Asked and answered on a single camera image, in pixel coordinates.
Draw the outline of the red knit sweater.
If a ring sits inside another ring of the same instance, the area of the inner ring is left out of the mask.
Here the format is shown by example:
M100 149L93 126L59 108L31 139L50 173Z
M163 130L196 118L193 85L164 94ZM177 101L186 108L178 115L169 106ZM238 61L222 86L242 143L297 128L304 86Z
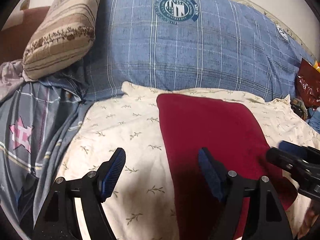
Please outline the red knit sweater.
M288 209L297 198L282 170L266 161L270 148L257 120L243 104L161 94L159 123L175 193L180 239L208 239L219 205L198 163L205 147L225 168L248 179L268 176Z

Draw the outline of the red plastic snack bag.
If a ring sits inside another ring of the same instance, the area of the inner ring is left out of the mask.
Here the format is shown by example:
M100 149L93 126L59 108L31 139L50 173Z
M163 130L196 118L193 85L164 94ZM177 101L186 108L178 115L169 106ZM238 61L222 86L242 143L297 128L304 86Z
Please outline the red plastic snack bag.
M320 73L305 59L301 60L295 79L296 94L307 108L319 107L319 76Z

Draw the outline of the grey plaid star bedsheet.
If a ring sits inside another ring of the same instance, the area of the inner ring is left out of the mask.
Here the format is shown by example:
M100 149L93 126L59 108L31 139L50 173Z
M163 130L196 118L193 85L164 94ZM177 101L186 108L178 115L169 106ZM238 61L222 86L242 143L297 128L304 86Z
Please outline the grey plaid star bedsheet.
M1 204L16 224L35 223L53 179L92 103L28 82L1 103Z

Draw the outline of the grey crumpled cloth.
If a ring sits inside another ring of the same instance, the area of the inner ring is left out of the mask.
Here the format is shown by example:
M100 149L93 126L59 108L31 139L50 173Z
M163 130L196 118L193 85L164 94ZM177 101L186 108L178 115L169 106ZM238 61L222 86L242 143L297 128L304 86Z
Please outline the grey crumpled cloth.
M7 100L24 82L21 59L3 62L0 67L0 101Z

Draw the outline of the blue plaid quilt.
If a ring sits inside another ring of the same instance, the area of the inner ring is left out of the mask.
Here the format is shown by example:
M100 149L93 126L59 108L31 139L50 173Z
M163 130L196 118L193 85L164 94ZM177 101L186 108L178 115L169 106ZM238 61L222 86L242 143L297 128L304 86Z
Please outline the blue plaid quilt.
M302 59L313 62L269 18L231 0L100 0L91 50L40 82L89 101L119 96L125 81L271 101L294 96Z

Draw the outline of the brown wooden headboard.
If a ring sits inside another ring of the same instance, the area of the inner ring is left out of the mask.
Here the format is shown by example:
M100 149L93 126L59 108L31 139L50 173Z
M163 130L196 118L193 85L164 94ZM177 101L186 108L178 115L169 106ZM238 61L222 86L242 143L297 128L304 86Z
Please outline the brown wooden headboard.
M1 30L1 63L23 57L24 50L43 22L50 7L38 7L13 13Z

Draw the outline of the beige striped pillow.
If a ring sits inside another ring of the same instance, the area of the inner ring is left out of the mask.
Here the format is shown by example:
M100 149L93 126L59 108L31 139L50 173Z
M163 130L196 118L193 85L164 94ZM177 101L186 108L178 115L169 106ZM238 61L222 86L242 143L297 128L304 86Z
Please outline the beige striped pillow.
M83 58L95 41L100 0L54 0L23 53L25 75L37 80Z

